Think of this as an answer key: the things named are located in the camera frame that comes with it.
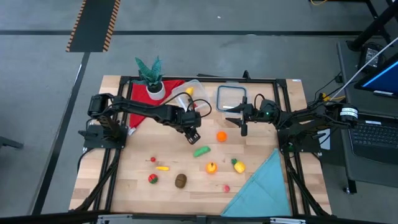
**small yellow banana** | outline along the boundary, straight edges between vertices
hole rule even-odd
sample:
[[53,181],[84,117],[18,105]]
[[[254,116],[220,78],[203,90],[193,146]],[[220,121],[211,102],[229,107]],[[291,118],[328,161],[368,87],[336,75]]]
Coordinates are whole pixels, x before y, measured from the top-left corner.
[[170,168],[168,167],[156,167],[157,170],[162,170],[162,171],[169,171]]

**laptop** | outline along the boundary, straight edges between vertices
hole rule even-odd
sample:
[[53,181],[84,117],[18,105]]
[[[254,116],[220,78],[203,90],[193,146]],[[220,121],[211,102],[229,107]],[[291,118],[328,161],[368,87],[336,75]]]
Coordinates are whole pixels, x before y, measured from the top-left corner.
[[[398,54],[372,75],[355,84],[380,97],[396,98],[398,104]],[[398,120],[374,114],[359,114],[358,125],[349,130],[353,153],[372,161],[398,165]]]

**clear plastic container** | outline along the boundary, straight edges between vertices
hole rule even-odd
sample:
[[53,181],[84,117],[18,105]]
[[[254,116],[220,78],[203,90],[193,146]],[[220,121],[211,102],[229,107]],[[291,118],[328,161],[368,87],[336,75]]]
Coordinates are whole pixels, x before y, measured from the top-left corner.
[[[183,85],[180,85],[172,90],[172,96],[175,96],[181,92],[186,92],[188,88],[193,88],[193,94],[192,94],[192,99],[197,100],[197,99],[204,99],[207,102],[210,102],[209,96],[206,94],[206,91],[204,87],[200,84],[198,80],[191,80],[189,82],[184,83]],[[190,103],[190,99],[187,95],[180,95],[176,97],[175,101],[179,106],[184,108],[184,110],[187,110],[187,106]],[[209,110],[209,106],[207,103],[203,101],[196,101],[195,102],[195,110]]]
[[218,111],[226,110],[239,106],[242,99],[246,96],[246,88],[238,83],[228,82],[220,85],[216,94],[216,107]]

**green cucumber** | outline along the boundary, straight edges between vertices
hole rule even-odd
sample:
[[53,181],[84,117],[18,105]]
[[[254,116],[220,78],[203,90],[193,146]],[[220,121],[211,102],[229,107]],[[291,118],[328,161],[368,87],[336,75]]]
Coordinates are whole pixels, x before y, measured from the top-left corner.
[[203,155],[204,153],[210,152],[210,150],[211,150],[211,149],[210,149],[208,146],[200,147],[199,149],[195,150],[195,152],[193,153],[193,156],[194,156],[194,157],[201,156],[201,155]]

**artificial plant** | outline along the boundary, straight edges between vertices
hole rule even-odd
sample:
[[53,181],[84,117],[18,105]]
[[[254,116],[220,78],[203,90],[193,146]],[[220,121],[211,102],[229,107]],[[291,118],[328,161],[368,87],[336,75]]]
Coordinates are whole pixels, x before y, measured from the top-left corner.
[[148,86],[148,90],[151,92],[158,92],[162,89],[162,76],[160,71],[162,69],[162,61],[159,56],[156,57],[152,69],[149,69],[144,62],[136,57],[136,62],[138,65],[138,74],[141,80],[135,80],[136,84],[143,84]]

